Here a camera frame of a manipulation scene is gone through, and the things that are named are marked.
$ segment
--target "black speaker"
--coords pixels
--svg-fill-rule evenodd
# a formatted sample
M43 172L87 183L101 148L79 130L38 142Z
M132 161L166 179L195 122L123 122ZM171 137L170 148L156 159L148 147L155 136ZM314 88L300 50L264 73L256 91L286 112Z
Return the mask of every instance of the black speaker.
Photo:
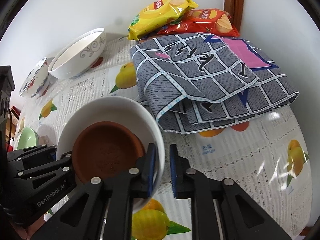
M4 179L7 171L7 149L5 147L5 124L10 110L11 92L14 82L10 66L0 66L0 181Z

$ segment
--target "mango print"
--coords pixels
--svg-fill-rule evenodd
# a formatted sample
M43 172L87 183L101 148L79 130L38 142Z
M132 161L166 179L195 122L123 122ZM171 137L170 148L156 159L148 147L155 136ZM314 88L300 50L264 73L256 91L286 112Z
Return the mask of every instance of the mango print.
M52 103L52 99L51 99L44 107L42 107L39 120L42 117L47 117L50 114L50 112L54 110L57 110L57 107Z
M287 187L292 178L296 178L302 171L304 163L309 159L308 154L303 152L300 143L297 140L291 140L288 145L288 160L287 160Z
M22 117L22 119L20 121L19 132L21 132L23 128L24 128L24 117Z
M249 121L247 121L247 122L242 122L242 123L235 124L235 125L231 126L231 128L232 128L233 130L238 131L238 132L243 132L243 131L245 131L248 127L249 127Z
M131 240L162 240L166 235L190 231L189 228L170 221L161 203L153 198L132 216Z
M224 129L225 128L214 129L214 130L199 132L198 134L202 137L213 137L213 136L216 136L216 135L222 133Z
M132 62L123 65L116 76L116 85L111 90L110 94L118 89L126 89L134 87L137 84L136 69Z

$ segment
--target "black metal bracket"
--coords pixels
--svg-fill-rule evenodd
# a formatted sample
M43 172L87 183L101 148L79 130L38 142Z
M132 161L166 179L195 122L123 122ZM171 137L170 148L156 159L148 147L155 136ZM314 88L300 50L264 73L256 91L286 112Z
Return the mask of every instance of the black metal bracket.
M152 192L157 149L149 144L136 167L101 180L94 177L61 207L33 236L32 240L131 238L133 198L148 198Z
M23 227L33 224L75 188L71 152L56 161L56 146L35 146L9 152L0 205Z
M192 239L290 240L290 236L236 182L217 181L190 168L170 146L172 191L191 199Z

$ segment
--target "red chip bag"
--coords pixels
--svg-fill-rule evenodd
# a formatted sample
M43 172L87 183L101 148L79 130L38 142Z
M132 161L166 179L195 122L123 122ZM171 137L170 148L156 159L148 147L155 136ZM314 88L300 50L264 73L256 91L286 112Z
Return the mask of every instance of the red chip bag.
M164 25L158 34L212 33L218 36L239 37L238 30L230 23L229 16L219 9L195 9L177 20Z

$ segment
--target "table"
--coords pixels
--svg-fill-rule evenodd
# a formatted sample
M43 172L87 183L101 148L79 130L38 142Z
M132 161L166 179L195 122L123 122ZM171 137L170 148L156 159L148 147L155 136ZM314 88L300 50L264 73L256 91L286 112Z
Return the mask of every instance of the table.
M57 145L64 126L77 109L96 98L110 95L121 65L131 61L129 48L134 44L125 38L111 41L101 55L103 59L99 66L68 80L50 77L52 84L47 92L26 101L16 137L24 123L46 144ZM112 95L138 100L136 86L119 89ZM47 117L41 116L41 109L48 102L54 107ZM163 137L165 171L153 198L162 204L170 220L191 228L190 201L176 200L172 194L168 156L169 146L176 143L180 156L188 158L191 166L207 177L235 180L292 238L307 224L312 199L309 160L296 178L288 180L289 143L297 140L308 156L299 124L289 106L250 121L247 128L227 127L215 136L163 132ZM67 200L63 199L52 210L57 210ZM191 232L167 235L165 239L191 239Z

